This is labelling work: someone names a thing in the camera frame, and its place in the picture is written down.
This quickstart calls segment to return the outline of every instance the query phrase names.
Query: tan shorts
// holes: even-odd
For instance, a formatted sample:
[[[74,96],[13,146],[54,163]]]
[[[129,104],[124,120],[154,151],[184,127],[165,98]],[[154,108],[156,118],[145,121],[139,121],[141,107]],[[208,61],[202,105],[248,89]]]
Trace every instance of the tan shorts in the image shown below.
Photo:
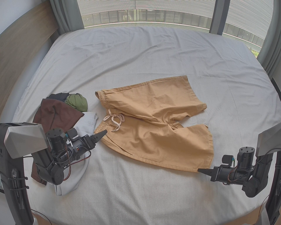
[[[107,116],[95,133],[107,129],[101,141],[114,151],[170,169],[197,172],[210,167],[214,150],[207,126],[177,122],[207,108],[186,76],[97,91],[96,96]]]

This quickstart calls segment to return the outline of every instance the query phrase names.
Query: green grass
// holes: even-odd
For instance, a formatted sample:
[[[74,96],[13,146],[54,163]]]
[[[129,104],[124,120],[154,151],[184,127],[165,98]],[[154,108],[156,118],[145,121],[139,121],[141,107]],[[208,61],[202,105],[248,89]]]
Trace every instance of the green grass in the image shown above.
[[[251,50],[251,51],[252,51],[252,53],[254,54],[254,56],[257,58],[259,52],[258,52],[258,51],[255,51],[255,50]]]

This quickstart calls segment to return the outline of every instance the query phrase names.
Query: bed sheet wrinkle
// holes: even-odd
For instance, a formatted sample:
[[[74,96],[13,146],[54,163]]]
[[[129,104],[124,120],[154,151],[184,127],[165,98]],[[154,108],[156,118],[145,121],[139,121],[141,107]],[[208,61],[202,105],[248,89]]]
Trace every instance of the bed sheet wrinkle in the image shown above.
[[[71,92],[87,99],[89,110],[99,116],[98,125],[106,111],[95,91],[181,75],[187,75],[196,96],[207,104],[203,113],[180,123],[209,127],[214,143],[211,168],[221,164],[224,154],[236,156],[242,144],[256,147],[257,135],[281,122],[278,95],[244,43],[152,26],[60,36],[29,82],[13,121],[32,121],[42,98]],[[25,173],[30,174],[29,158],[25,160]],[[258,207],[268,195],[273,173],[271,166],[267,187],[246,198],[241,186],[141,163],[97,143],[71,195],[60,198],[52,185],[42,187],[32,179],[26,183],[31,207],[59,224],[220,225]],[[73,206],[76,213],[71,216]]]

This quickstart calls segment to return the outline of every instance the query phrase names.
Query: brown garment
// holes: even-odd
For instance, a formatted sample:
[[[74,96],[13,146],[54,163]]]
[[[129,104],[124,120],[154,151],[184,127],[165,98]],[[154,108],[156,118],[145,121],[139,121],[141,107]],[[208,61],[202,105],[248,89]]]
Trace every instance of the brown garment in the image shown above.
[[[66,132],[73,128],[82,116],[84,116],[84,113],[62,101],[56,99],[42,99],[41,106],[37,110],[33,122],[42,124],[45,133],[56,127]],[[44,185],[47,183],[39,177],[34,161],[32,164],[31,177]]]
[[[111,149],[170,169],[197,172],[210,167],[214,150],[207,126],[183,127],[176,121],[207,108],[186,76],[97,91],[96,96],[107,116],[95,133],[107,129],[101,141]]]

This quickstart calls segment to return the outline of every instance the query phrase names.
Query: wooden headboard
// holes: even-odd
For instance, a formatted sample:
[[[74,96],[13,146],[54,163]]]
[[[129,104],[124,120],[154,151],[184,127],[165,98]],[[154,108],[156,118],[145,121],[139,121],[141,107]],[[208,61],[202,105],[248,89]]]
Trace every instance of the wooden headboard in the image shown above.
[[[57,29],[50,1],[44,1],[0,34],[0,115],[19,75]]]

